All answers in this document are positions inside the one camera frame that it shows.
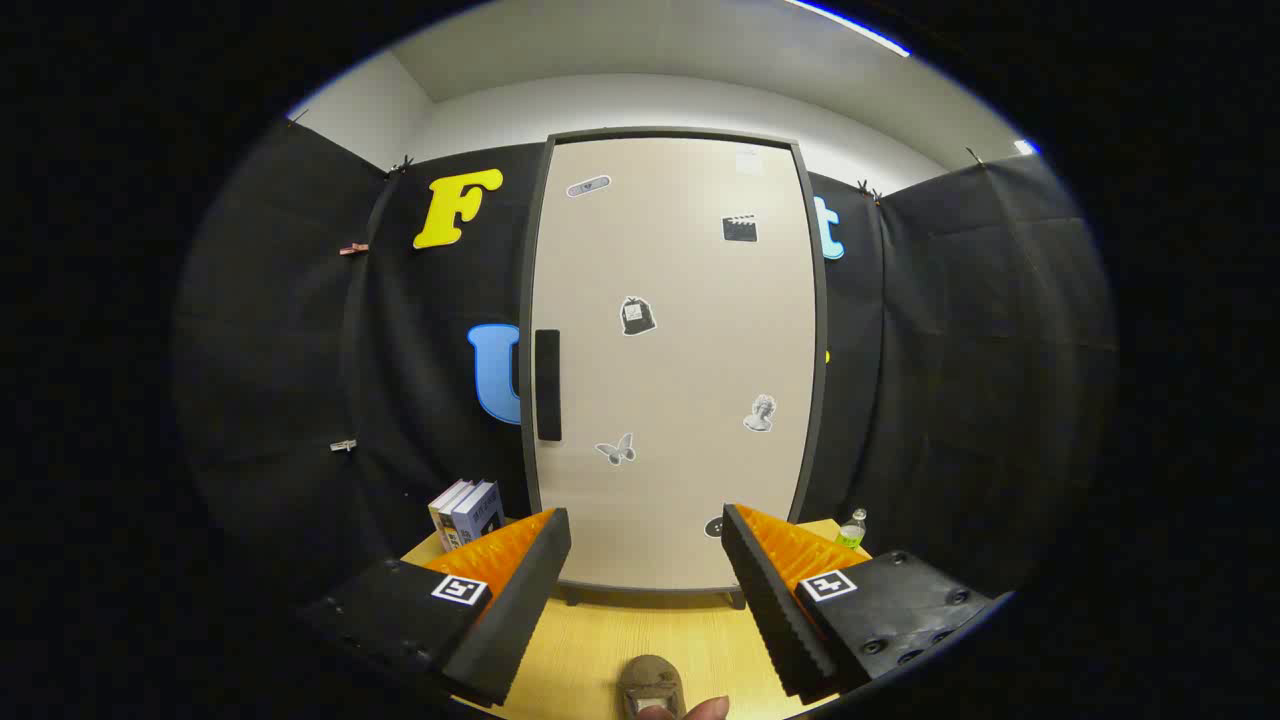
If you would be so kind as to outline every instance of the ceiling light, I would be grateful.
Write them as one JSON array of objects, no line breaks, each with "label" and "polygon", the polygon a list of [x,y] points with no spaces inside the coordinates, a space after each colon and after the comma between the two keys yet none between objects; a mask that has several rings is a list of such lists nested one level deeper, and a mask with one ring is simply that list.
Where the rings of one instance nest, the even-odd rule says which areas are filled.
[{"label": "ceiling light", "polygon": [[849,29],[856,32],[858,35],[861,35],[863,37],[868,37],[870,40],[874,40],[876,42],[883,45],[884,47],[888,47],[890,50],[897,53],[899,55],[901,55],[904,58],[906,58],[908,55],[910,55],[910,53],[908,53],[906,50],[904,50],[901,45],[897,45],[892,40],[888,40],[887,37],[881,37],[879,35],[876,35],[874,32],[864,28],[863,26],[860,26],[860,24],[858,24],[858,23],[855,23],[852,20],[846,20],[845,18],[841,18],[840,15],[837,15],[835,13],[829,13],[827,10],[823,10],[822,8],[815,8],[815,6],[813,6],[813,5],[808,4],[808,3],[800,3],[799,0],[786,0],[786,1],[791,3],[796,8],[804,8],[805,10],[809,10],[810,13],[819,14],[819,15],[827,18],[828,20],[831,20],[833,23],[842,24],[842,26],[847,27]]}]

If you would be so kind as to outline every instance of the ceiling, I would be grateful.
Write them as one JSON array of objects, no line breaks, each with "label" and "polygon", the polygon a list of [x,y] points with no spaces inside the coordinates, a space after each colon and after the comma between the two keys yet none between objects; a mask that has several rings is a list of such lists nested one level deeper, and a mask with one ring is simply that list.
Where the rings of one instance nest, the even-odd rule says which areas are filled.
[{"label": "ceiling", "polygon": [[435,102],[559,76],[673,74],[826,108],[947,169],[973,164],[965,147],[1015,155],[1020,137],[923,61],[783,0],[497,0],[392,51]]}]

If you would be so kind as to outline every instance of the clip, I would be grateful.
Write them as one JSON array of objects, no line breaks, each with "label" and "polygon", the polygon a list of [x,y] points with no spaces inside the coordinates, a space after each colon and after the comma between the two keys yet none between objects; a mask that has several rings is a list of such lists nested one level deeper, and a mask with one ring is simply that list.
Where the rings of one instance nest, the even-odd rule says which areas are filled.
[{"label": "clip", "polygon": [[412,159],[412,158],[410,158],[408,155],[406,155],[406,156],[404,156],[404,164],[403,164],[403,165],[392,165],[392,169],[390,169],[390,172],[389,172],[389,173],[387,173],[387,177],[385,177],[385,178],[383,178],[383,179],[389,179],[389,178],[392,177],[392,173],[396,173],[396,172],[399,172],[399,174],[402,174],[402,176],[403,176],[404,173],[407,173],[407,172],[408,172],[408,167],[410,167],[410,164],[411,164],[412,161],[413,161],[413,159]]}]

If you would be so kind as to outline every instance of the black door handle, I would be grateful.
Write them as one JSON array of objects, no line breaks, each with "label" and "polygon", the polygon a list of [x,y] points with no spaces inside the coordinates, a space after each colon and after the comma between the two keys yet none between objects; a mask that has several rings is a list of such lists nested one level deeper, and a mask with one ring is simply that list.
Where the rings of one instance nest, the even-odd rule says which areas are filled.
[{"label": "black door handle", "polygon": [[559,441],[559,331],[534,331],[534,400],[538,439]]}]

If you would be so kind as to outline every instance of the door frame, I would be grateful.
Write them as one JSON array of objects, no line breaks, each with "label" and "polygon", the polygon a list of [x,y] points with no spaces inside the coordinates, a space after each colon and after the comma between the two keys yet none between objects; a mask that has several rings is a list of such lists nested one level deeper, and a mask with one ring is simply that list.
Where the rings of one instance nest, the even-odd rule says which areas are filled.
[{"label": "door frame", "polygon": [[809,245],[813,255],[813,290],[815,311],[813,397],[809,400],[809,428],[805,434],[804,456],[800,460],[800,477],[796,482],[796,492],[791,500],[791,510],[787,514],[787,521],[795,523],[800,515],[804,496],[809,489],[809,474],[813,470],[813,457],[818,447],[818,432],[822,423],[822,398],[827,380],[827,270],[824,265],[826,261],[822,256],[822,236],[818,233],[818,215],[817,209],[813,205],[813,187],[809,183],[809,172],[805,169],[804,158],[800,155],[800,145],[794,140],[726,129],[690,127],[640,126],[572,131],[547,136],[547,143],[543,146],[543,158],[538,165],[534,196],[529,206],[529,224],[525,228],[525,247],[520,269],[520,433],[521,445],[525,452],[525,478],[529,484],[529,507],[532,512],[543,511],[541,493],[538,484],[538,459],[534,452],[534,442],[536,438],[532,423],[532,300],[534,264],[538,258],[538,229],[541,225],[543,199],[547,192],[547,176],[550,172],[552,154],[556,151],[557,145],[631,137],[682,137],[745,142],[790,150],[791,158],[795,160],[796,172],[800,176],[800,191],[804,193],[805,218],[809,219]]}]

